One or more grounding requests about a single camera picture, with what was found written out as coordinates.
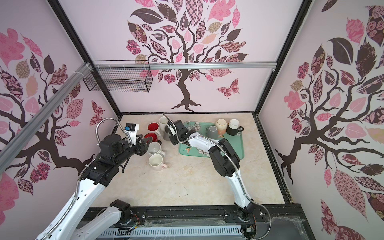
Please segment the white ribbed base mug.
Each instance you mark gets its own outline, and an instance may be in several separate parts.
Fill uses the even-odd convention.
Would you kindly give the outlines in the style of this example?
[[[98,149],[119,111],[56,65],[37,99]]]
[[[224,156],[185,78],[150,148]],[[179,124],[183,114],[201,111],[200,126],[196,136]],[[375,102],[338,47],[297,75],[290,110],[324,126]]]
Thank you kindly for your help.
[[[161,131],[165,130],[165,127],[168,125],[168,119],[165,116],[159,118],[159,127]]]

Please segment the cream beige mug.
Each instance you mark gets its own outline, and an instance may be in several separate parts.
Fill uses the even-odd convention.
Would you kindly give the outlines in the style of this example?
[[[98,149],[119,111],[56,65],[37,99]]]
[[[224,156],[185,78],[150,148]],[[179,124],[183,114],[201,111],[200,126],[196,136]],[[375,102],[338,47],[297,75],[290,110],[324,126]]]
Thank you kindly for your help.
[[[147,153],[152,156],[155,154],[161,155],[163,158],[166,156],[166,153],[162,150],[162,146],[160,143],[152,142],[150,143]]]

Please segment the pale pink mug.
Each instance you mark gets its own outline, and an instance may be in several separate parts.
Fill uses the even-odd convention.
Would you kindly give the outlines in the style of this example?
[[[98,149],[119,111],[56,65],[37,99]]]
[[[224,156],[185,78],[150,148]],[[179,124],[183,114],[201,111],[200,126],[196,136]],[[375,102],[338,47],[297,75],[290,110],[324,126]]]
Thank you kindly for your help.
[[[158,172],[168,168],[168,166],[164,163],[163,156],[160,154],[151,155],[148,163],[155,171]]]

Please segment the red mug black handle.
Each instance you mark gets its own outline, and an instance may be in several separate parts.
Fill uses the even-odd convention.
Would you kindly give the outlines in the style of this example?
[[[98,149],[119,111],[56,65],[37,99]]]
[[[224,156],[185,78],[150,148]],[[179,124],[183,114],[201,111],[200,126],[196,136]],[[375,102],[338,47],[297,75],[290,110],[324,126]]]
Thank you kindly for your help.
[[[144,139],[145,139],[146,141],[151,140],[152,143],[156,143],[156,142],[159,140],[159,137],[158,137],[158,135],[155,134],[155,133],[148,133],[148,134],[146,134],[146,135],[144,136]]]

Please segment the dark grey mug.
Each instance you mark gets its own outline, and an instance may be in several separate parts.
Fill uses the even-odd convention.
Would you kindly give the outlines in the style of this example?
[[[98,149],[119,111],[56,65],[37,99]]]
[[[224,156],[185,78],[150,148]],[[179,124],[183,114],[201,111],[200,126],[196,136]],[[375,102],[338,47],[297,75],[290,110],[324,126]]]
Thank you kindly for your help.
[[[165,126],[164,131],[163,131],[163,139],[165,141],[170,141],[170,137],[172,136],[172,132],[169,129],[168,126]]]

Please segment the light grey mug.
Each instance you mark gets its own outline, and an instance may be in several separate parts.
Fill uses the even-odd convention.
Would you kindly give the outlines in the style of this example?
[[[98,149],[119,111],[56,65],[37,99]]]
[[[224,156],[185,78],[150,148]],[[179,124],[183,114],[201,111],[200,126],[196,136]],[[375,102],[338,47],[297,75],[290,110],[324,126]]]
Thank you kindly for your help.
[[[218,128],[213,125],[206,128],[206,136],[210,139],[216,140],[219,136],[218,134]]]

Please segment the white mug red inside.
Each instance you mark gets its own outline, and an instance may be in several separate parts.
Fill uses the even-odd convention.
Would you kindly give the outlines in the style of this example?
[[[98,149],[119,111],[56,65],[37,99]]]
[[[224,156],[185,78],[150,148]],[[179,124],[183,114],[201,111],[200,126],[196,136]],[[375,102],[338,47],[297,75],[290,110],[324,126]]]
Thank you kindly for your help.
[[[149,132],[156,134],[158,137],[162,136],[162,134],[160,132],[160,126],[159,126],[158,123],[150,123],[147,126],[147,129],[148,129]]]

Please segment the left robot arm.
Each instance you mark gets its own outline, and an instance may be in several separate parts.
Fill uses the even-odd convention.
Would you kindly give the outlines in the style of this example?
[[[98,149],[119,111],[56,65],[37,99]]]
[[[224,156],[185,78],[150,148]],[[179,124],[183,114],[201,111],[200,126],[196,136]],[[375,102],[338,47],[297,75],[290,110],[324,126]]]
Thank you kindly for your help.
[[[100,141],[100,152],[80,173],[73,196],[37,239],[94,240],[114,224],[130,224],[136,218],[130,204],[115,200],[100,215],[77,229],[96,198],[120,172],[119,167],[125,167],[133,155],[143,156],[152,141],[151,137],[139,136],[133,144],[130,138],[122,139],[117,134]]]

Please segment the white and black mug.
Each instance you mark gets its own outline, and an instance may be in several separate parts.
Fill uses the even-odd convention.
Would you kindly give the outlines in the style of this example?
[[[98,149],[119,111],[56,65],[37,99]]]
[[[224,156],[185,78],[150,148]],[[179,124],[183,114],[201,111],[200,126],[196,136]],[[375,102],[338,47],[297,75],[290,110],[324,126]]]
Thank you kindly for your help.
[[[237,119],[231,119],[228,123],[226,133],[230,136],[236,136],[244,131],[244,127],[240,126],[240,122]]]

